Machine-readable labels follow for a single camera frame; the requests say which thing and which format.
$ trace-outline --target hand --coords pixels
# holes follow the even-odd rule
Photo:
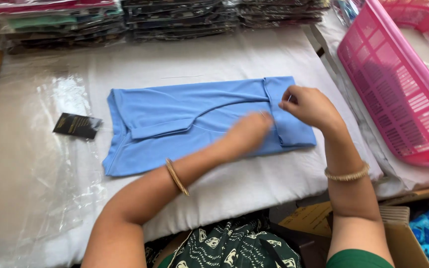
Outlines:
[[[279,107],[302,122],[320,129],[324,135],[347,129],[335,106],[317,88],[289,86]]]
[[[233,161],[258,149],[273,123],[271,115],[266,111],[249,113],[239,119],[214,146],[224,159]]]

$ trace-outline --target clothing tag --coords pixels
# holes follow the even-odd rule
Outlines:
[[[63,113],[53,132],[93,139],[101,124],[102,119]]]

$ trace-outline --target pink plastic basket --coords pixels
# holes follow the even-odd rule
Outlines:
[[[366,0],[338,57],[391,152],[429,167],[429,70],[395,24],[429,34],[429,0],[382,2]]]

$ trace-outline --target bangle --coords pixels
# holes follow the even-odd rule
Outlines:
[[[178,186],[178,188],[180,189],[180,191],[182,191],[182,193],[184,193],[186,196],[189,196],[190,193],[183,186],[182,182],[180,181],[180,179],[176,175],[175,170],[173,169],[173,166],[172,166],[173,162],[169,158],[166,158],[165,161],[166,161],[166,168],[168,168],[168,172],[172,176],[172,179],[175,181],[176,186]]]
[[[347,175],[332,175],[327,168],[324,171],[325,176],[327,179],[333,180],[333,181],[354,181],[358,180],[362,177],[365,177],[368,175],[368,170],[370,169],[370,166],[367,164],[367,162],[363,161],[364,166],[362,170],[359,172],[353,173],[353,174],[347,174]]]

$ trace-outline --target folded shirt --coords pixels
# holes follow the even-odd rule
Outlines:
[[[280,109],[294,78],[266,77],[141,89],[112,89],[108,103],[113,138],[105,174],[125,176],[194,153],[220,138],[249,112],[266,110],[275,125],[252,155],[316,145],[312,127]]]

